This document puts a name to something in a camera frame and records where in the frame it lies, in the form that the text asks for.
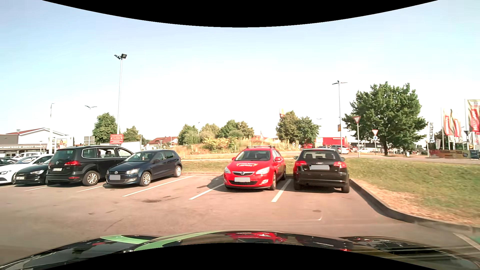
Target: grass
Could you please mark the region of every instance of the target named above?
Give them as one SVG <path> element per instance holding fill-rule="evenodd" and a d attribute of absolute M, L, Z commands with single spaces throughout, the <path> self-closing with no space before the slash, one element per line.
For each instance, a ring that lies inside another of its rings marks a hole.
<path fill-rule="evenodd" d="M 292 174 L 294 160 L 285 160 Z M 480 218 L 480 166 L 421 161 L 346 159 L 350 177 L 378 188 L 407 192 L 419 205 Z M 185 172 L 222 173 L 230 161 L 184 161 Z"/>

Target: white car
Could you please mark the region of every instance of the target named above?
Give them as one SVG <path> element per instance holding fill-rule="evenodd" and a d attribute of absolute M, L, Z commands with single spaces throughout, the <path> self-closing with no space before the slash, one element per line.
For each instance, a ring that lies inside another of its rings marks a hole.
<path fill-rule="evenodd" d="M 37 165 L 37 164 L 42 164 L 43 162 L 51 159 L 52 157 L 53 157 L 53 154 L 30 156 L 30 157 L 25 157 L 15 163 L 1 166 L 0 167 L 0 184 L 12 183 L 12 179 L 15 177 L 15 174 L 20 169 Z"/>

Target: black hatchback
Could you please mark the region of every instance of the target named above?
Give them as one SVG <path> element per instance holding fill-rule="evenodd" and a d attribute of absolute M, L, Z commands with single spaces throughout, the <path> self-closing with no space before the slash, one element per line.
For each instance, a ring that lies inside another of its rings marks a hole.
<path fill-rule="evenodd" d="M 48 184 L 75 183 L 96 185 L 108 169 L 126 160 L 133 153 L 119 146 L 78 146 L 59 149 L 50 163 Z"/>
<path fill-rule="evenodd" d="M 342 193 L 350 192 L 350 175 L 345 158 L 333 148 L 313 148 L 303 150 L 294 157 L 293 187 L 329 186 L 341 188 Z"/>
<path fill-rule="evenodd" d="M 107 183 L 148 186 L 153 179 L 160 177 L 180 177 L 182 168 L 181 158 L 173 150 L 141 151 L 111 167 L 107 172 Z"/>

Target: traffic sign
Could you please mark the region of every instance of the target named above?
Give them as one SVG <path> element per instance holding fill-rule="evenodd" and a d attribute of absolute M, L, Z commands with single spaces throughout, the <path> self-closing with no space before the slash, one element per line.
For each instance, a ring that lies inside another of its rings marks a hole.
<path fill-rule="evenodd" d="M 361 116 L 354 116 L 354 117 L 353 117 L 353 120 L 355 120 L 355 123 L 357 123 L 357 124 L 359 123 L 360 117 L 361 117 Z"/>

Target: asphalt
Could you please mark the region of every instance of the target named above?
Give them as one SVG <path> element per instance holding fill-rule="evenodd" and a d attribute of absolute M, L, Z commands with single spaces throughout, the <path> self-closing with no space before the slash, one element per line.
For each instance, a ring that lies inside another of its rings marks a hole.
<path fill-rule="evenodd" d="M 183 175 L 148 187 L 0 186 L 0 263 L 113 234 L 256 229 L 330 236 L 390 236 L 467 247 L 459 236 L 381 215 L 354 190 L 229 191 L 221 177 Z"/>

